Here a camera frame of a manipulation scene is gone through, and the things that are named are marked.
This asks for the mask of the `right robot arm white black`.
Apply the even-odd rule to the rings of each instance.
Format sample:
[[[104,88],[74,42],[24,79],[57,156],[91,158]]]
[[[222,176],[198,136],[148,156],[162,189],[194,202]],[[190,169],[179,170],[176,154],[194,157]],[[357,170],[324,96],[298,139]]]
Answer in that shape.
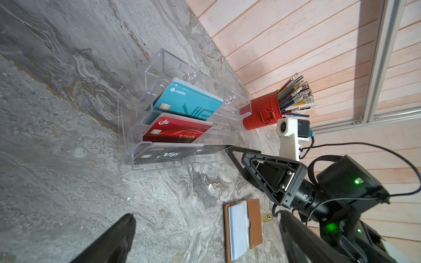
[[[314,164],[264,155],[232,146],[228,156],[240,174],[273,202],[292,263],[393,263],[381,235],[362,213],[389,203],[380,181],[348,155],[324,155],[330,165],[315,174]]]

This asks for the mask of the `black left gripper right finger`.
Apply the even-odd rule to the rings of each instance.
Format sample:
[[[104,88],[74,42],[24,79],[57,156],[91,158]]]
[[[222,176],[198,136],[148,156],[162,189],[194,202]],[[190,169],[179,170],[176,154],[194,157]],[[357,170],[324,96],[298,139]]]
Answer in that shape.
[[[292,213],[281,210],[279,228],[289,263],[348,263]]]

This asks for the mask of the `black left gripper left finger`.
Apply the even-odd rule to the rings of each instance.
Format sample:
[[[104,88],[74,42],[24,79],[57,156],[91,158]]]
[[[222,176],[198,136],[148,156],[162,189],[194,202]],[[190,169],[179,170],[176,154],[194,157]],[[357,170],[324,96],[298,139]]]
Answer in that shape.
[[[73,263],[125,263],[136,233],[136,219],[125,214],[105,231]]]

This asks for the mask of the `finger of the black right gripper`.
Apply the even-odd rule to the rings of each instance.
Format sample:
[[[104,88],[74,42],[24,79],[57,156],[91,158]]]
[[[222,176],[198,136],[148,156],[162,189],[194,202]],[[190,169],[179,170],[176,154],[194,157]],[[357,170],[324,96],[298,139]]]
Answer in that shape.
[[[290,208],[307,173],[303,163],[287,158],[245,152],[241,159],[246,180],[277,206]]]
[[[239,171],[240,175],[249,183],[255,183],[254,178],[252,177],[251,173],[247,170],[245,165],[242,163],[242,155],[245,152],[252,152],[252,153],[262,153],[258,150],[248,149],[239,146],[230,146],[226,149],[226,153],[228,157],[233,162],[234,166]]]

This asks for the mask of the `clear acrylic card display stand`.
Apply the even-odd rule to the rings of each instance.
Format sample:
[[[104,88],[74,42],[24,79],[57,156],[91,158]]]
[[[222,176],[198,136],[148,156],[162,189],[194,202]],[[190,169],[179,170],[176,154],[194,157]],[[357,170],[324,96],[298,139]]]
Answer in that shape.
[[[160,50],[118,91],[120,173],[217,162],[251,113],[248,99]]]

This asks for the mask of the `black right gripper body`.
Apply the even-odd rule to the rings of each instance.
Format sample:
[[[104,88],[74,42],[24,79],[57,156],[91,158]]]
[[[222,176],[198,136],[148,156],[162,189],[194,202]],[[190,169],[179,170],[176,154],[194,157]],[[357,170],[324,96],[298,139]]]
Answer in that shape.
[[[321,222],[349,206],[363,213],[378,204],[389,204],[383,185],[348,155],[325,155],[308,167],[309,181],[303,180],[291,203],[300,220]]]

